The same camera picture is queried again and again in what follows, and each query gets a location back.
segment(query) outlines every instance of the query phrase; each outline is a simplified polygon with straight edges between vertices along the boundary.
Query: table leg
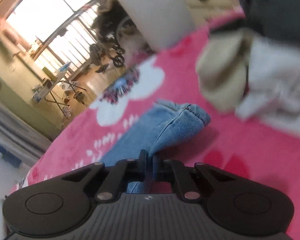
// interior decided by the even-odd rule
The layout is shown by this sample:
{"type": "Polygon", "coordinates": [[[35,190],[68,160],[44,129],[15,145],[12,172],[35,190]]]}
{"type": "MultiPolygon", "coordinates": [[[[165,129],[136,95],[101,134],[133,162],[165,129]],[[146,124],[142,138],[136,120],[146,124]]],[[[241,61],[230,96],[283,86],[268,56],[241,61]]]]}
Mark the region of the table leg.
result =
{"type": "Polygon", "coordinates": [[[77,87],[77,88],[80,88],[80,89],[82,89],[82,90],[87,91],[85,88],[82,88],[82,87],[79,87],[79,86],[76,86],[76,85],[72,84],[71,81],[69,81],[66,77],[65,77],[65,79],[66,79],[65,83],[67,83],[67,84],[69,84],[69,85],[71,86],[71,88],[72,88],[72,90],[74,91],[74,93],[77,92],[77,91],[75,91],[74,87],[77,87]]]}
{"type": "Polygon", "coordinates": [[[50,101],[50,102],[52,102],[52,103],[56,103],[56,104],[58,105],[60,111],[61,111],[61,112],[63,113],[63,115],[66,117],[66,114],[62,111],[62,108],[61,108],[60,105],[65,105],[65,106],[69,106],[69,105],[66,105],[66,104],[63,104],[63,103],[58,103],[58,101],[56,100],[56,98],[54,97],[54,95],[53,95],[51,92],[50,92],[50,94],[52,95],[52,98],[53,98],[54,102],[53,102],[53,101],[50,101],[50,100],[47,100],[47,99],[45,99],[45,100],[50,101]]]}

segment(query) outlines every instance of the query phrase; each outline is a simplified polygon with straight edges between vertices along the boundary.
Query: white flower pattern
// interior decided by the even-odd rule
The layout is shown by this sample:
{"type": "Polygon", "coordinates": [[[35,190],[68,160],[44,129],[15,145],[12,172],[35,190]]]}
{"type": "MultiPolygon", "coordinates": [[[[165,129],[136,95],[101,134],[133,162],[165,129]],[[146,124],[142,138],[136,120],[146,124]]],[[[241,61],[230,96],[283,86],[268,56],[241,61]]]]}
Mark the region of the white flower pattern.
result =
{"type": "Polygon", "coordinates": [[[112,126],[120,121],[130,100],[141,100],[151,96],[163,83],[165,74],[162,68],[154,65],[156,56],[150,57],[139,66],[139,82],[134,84],[131,91],[118,99],[117,104],[106,100],[95,100],[90,109],[97,109],[97,122],[102,127],[112,126]]]}
{"type": "MultiPolygon", "coordinates": [[[[122,126],[124,131],[128,130],[135,122],[137,122],[139,119],[138,115],[131,114],[129,116],[129,120],[124,119],[122,121],[122,126]]],[[[91,162],[98,162],[101,160],[103,155],[106,153],[106,150],[109,149],[109,144],[112,147],[112,145],[115,143],[116,140],[119,140],[122,137],[123,133],[119,132],[117,135],[115,133],[108,133],[107,135],[103,136],[102,138],[98,138],[94,141],[93,147],[94,151],[91,149],[86,150],[86,154],[88,157],[91,157],[91,162]]],[[[83,159],[80,161],[80,163],[76,163],[73,170],[76,170],[80,167],[83,167],[83,159]]]]}

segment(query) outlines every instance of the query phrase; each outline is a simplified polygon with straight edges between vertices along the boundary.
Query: black plastic base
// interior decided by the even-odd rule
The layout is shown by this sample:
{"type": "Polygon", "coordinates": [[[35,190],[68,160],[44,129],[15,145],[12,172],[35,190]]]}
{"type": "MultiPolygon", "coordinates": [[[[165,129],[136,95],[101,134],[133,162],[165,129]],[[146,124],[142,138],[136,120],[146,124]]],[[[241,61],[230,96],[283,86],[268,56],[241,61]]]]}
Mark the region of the black plastic base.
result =
{"type": "Polygon", "coordinates": [[[8,239],[289,239],[294,208],[285,194],[204,163],[154,159],[154,179],[173,193],[124,193],[145,179],[146,157],[93,163],[18,190],[3,205],[8,239]]]}

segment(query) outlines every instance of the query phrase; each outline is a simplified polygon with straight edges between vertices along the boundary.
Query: ribbed surface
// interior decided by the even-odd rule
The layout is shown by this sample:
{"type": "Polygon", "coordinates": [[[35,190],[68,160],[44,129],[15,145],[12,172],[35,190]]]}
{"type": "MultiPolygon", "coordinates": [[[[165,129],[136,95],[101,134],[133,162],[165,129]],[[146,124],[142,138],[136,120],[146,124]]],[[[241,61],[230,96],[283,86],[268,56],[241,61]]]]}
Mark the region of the ribbed surface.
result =
{"type": "MultiPolygon", "coordinates": [[[[201,206],[180,201],[174,194],[122,194],[99,205],[89,220],[71,233],[49,240],[234,240],[290,239],[285,234],[246,237],[229,232],[207,217],[201,206]]],[[[9,240],[34,240],[13,235],[9,240]]]]}

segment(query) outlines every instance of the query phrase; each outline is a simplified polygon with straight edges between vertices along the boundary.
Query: blue object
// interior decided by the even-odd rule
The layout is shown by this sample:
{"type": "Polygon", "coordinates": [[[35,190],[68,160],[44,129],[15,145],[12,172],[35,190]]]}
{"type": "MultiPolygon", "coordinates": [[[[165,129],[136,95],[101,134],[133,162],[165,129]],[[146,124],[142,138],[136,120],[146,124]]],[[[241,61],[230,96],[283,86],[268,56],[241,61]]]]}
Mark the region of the blue object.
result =
{"type": "MultiPolygon", "coordinates": [[[[106,166],[113,166],[122,159],[137,159],[142,149],[151,159],[156,152],[196,135],[209,123],[210,116],[197,105],[177,105],[160,100],[139,118],[101,161],[106,166]]],[[[132,182],[127,192],[143,193],[145,187],[145,183],[132,182]]]]}
{"type": "Polygon", "coordinates": [[[22,161],[15,157],[12,153],[8,152],[4,147],[0,145],[0,157],[7,163],[10,163],[13,167],[19,168],[22,161]]]}
{"type": "Polygon", "coordinates": [[[66,71],[68,69],[68,67],[70,66],[71,62],[68,62],[66,64],[64,64],[63,66],[61,66],[58,70],[60,72],[66,71]]]}

